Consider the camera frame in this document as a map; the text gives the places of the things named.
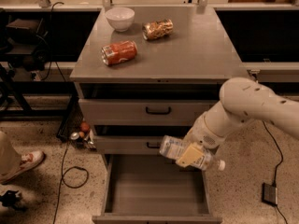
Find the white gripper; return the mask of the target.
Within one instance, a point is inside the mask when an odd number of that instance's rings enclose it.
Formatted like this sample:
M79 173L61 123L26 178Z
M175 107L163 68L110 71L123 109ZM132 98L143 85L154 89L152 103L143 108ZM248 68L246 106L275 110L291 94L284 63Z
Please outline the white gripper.
M209 130L206 126L205 117L206 113L197 118L193 126L184 136L183 140L190 144L176 160L178 166L187 167L201 159L204 156L204 151L201 146L216 153L219 146L225 141L224 137L220 137Z

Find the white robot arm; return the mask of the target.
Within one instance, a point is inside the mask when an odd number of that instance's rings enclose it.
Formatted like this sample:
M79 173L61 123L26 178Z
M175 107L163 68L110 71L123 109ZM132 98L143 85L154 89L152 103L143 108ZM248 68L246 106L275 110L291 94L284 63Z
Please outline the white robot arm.
M223 83L220 100L204 112L185 136L187 146L176 164L194 165L204 157L203 149L214 149L226 137L253 120L268 122L299 138L299 103L276 95L270 88L244 77Z

